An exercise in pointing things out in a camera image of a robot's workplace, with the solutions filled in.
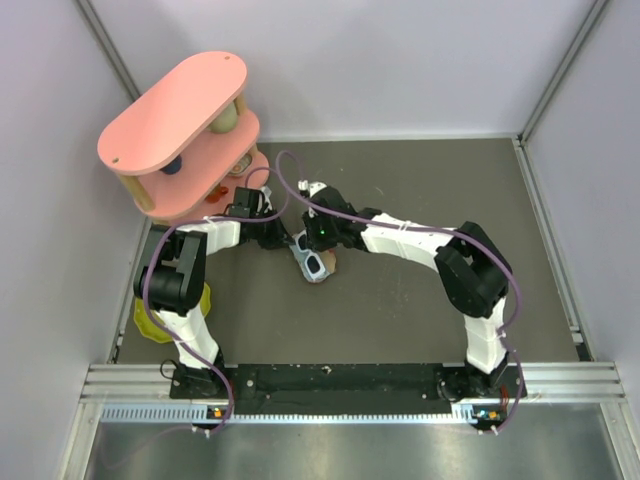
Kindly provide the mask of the white sunglasses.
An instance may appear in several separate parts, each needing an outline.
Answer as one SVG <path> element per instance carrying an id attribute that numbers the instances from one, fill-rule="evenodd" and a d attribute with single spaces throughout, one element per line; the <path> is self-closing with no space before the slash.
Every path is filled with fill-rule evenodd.
<path id="1" fill-rule="evenodd" d="M 307 234 L 304 231 L 293 237 L 293 244 L 290 249 L 304 278 L 309 283 L 320 283 L 329 276 L 329 270 L 319 254 L 309 248 Z"/>

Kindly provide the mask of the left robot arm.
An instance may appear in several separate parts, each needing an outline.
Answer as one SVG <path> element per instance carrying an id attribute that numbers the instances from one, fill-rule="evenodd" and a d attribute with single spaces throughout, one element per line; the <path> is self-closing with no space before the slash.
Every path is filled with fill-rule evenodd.
<path id="1" fill-rule="evenodd" d="M 153 226 L 135 272 L 135 297 L 178 349 L 172 378 L 177 398 L 212 397 L 229 387 L 223 355 L 201 307 L 207 257 L 252 240 L 266 250 L 292 242 L 266 186 L 236 189 L 228 212 L 228 217 L 205 217 L 172 228 Z"/>

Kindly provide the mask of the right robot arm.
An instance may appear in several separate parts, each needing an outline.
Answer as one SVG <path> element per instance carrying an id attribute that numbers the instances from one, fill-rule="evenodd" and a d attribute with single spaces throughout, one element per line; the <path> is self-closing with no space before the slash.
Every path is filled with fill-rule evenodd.
<path id="1" fill-rule="evenodd" d="M 439 274 L 449 302 L 464 317 L 467 350 L 464 368 L 438 374 L 439 395 L 449 401 L 482 397 L 504 380 L 508 352 L 502 342 L 508 293 L 503 257 L 473 222 L 458 229 L 424 232 L 422 226 L 380 210 L 356 210 L 339 191 L 322 182 L 301 181 L 299 193 L 311 205 L 302 219 L 307 245 L 316 252 L 337 246 L 387 254 L 423 265 Z"/>

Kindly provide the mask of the plaid glasses case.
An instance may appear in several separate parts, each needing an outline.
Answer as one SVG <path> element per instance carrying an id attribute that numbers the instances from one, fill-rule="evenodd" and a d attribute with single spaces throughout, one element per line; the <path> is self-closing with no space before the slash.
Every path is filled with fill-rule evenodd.
<path id="1" fill-rule="evenodd" d="M 305 280 L 311 284 L 321 283 L 335 273 L 337 257 L 332 250 L 315 252 L 290 247 Z"/>

